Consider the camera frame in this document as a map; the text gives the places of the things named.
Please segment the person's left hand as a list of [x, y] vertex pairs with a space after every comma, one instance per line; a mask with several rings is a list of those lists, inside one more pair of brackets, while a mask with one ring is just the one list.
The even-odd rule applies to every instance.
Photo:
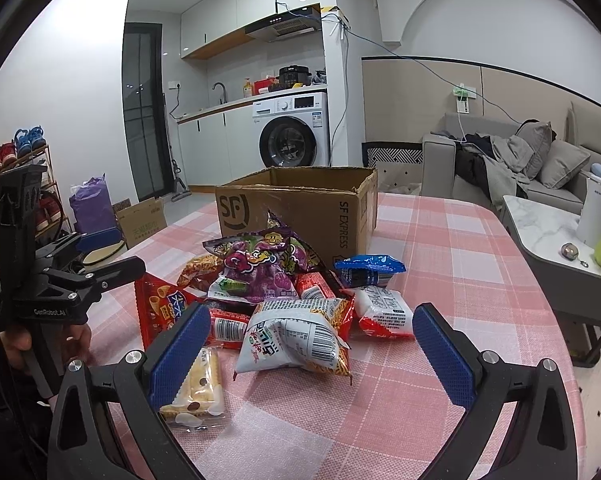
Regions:
[[[24, 353], [31, 349], [31, 336], [23, 327], [12, 327], [0, 334], [0, 339], [10, 365], [18, 370], [26, 367]], [[78, 359], [89, 363], [92, 332], [88, 324], [65, 325], [60, 336], [65, 364]]]

